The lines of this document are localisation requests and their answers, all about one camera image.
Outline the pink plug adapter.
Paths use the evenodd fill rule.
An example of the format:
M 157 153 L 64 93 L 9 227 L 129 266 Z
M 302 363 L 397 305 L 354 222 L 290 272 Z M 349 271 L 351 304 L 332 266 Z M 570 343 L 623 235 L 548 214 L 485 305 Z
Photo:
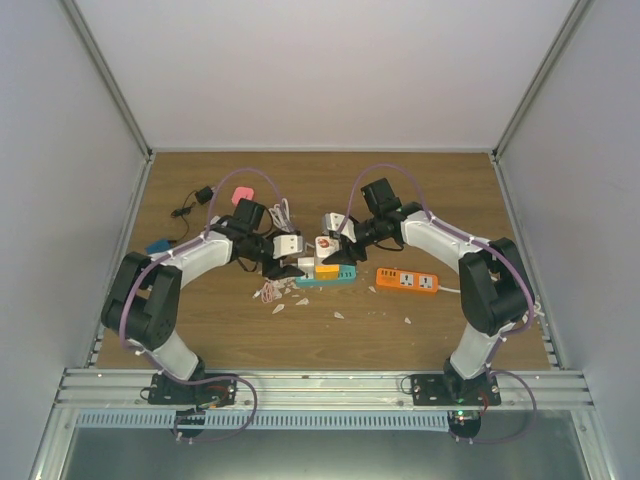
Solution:
M 241 200 L 252 201 L 254 199 L 255 191 L 251 187 L 239 186 L 232 195 L 231 201 L 234 206 L 237 206 Z

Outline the teal power strip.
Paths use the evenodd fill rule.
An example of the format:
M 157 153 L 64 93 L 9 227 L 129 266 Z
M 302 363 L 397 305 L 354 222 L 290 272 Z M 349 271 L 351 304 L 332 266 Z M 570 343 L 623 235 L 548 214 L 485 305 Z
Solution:
M 355 282 L 357 270 L 355 266 L 341 265 L 338 276 L 334 279 L 316 279 L 313 275 L 305 274 L 296 277 L 295 284 L 300 288 L 325 287 L 347 285 Z

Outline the orange power strip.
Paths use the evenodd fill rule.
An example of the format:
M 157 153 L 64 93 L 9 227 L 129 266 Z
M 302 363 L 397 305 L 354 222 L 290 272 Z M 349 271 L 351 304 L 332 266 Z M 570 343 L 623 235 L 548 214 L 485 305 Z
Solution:
M 381 288 L 420 294 L 436 294 L 439 290 L 436 275 L 396 268 L 378 268 L 375 283 Z

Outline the white cube adapter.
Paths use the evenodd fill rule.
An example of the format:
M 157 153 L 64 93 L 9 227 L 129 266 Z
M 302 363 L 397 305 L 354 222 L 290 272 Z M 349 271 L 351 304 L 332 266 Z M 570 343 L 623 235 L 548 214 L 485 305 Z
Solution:
M 315 265 L 323 265 L 324 261 L 338 252 L 340 242 L 330 236 L 317 236 L 314 243 L 314 259 Z

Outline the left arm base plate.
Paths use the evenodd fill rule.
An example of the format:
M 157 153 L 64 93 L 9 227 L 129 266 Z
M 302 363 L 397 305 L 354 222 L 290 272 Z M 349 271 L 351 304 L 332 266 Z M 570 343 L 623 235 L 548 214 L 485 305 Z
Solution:
M 205 373 L 204 384 L 186 385 L 164 374 L 155 374 L 151 384 L 140 391 L 140 398 L 150 405 L 217 408 L 235 403 L 237 375 Z

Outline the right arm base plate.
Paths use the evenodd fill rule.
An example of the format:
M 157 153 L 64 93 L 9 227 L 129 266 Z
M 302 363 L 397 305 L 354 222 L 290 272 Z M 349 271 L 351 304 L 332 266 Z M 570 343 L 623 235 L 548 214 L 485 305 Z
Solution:
M 414 406 L 484 407 L 502 403 L 497 380 L 486 374 L 463 380 L 456 374 L 414 373 L 400 381 L 400 389 L 409 394 Z

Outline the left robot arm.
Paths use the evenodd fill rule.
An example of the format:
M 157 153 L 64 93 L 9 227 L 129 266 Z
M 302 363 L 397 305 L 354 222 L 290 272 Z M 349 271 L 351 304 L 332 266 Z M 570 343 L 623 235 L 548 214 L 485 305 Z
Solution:
M 298 230 L 258 232 L 265 207 L 242 199 L 231 215 L 216 217 L 192 240 L 155 255 L 131 252 L 122 259 L 101 311 L 102 325 L 123 348 L 143 355 L 172 380 L 171 391 L 185 404 L 206 391 L 202 359 L 176 331 L 181 290 L 205 273 L 245 260 L 268 280 L 300 277 L 285 259 L 303 254 Z

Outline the yellow cube socket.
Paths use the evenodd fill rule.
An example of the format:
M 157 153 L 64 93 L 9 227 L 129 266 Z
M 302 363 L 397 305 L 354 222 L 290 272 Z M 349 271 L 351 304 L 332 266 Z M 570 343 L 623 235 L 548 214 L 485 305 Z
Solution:
M 314 271 L 314 278 L 318 281 L 334 281 L 339 278 L 340 266 L 339 265 L 316 265 Z

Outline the small white usb charger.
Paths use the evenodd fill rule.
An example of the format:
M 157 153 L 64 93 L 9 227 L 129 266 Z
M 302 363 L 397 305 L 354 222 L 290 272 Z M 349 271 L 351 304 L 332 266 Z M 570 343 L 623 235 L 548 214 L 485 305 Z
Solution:
M 315 271 L 315 258 L 313 256 L 300 257 L 297 259 L 297 267 L 306 275 L 312 275 Z

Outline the blue cube socket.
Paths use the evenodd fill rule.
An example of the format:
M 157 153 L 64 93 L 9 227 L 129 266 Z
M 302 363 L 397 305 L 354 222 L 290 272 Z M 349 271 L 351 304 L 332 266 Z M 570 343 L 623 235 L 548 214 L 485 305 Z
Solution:
M 167 239 L 157 240 L 145 247 L 145 251 L 148 255 L 162 253 L 169 250 L 172 247 L 172 243 Z

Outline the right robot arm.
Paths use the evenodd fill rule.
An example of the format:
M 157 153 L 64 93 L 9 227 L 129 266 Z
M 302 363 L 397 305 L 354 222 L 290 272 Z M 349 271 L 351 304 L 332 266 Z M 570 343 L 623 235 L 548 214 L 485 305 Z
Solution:
M 477 379 L 491 377 L 499 347 L 527 331 L 535 318 L 535 294 L 516 244 L 508 238 L 489 241 L 441 219 L 418 202 L 404 204 L 385 178 L 361 189 L 371 217 L 359 222 L 348 212 L 327 213 L 325 234 L 339 242 L 327 261 L 354 265 L 367 260 L 367 248 L 393 240 L 439 260 L 459 278 L 460 301 L 467 325 L 443 367 L 443 393 L 464 405 L 479 390 Z

